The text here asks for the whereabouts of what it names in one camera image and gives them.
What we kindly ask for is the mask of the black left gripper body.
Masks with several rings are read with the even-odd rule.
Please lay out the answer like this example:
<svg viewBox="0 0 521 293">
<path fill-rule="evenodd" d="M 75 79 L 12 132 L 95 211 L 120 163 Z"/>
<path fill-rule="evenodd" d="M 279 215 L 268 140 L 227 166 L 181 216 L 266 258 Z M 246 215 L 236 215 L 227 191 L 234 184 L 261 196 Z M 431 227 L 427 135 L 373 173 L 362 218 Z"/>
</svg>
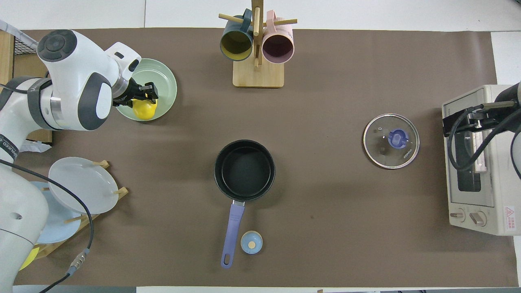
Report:
<svg viewBox="0 0 521 293">
<path fill-rule="evenodd" d="M 139 87 L 140 85 L 135 82 L 134 78 L 131 78 L 123 94 L 112 98 L 112 106 L 127 106 L 133 108 L 134 100 L 142 100 L 142 96 L 140 95 L 142 92 L 138 89 Z"/>
</svg>

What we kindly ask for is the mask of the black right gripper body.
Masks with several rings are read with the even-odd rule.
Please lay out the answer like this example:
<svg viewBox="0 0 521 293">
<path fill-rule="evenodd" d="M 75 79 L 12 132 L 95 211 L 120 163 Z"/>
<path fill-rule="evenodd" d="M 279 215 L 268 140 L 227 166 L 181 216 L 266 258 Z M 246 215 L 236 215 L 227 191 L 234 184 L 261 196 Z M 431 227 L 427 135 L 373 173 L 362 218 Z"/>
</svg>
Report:
<svg viewBox="0 0 521 293">
<path fill-rule="evenodd" d="M 497 126 L 495 114 L 471 112 L 463 115 L 463 117 L 462 132 L 481 132 Z"/>
</svg>

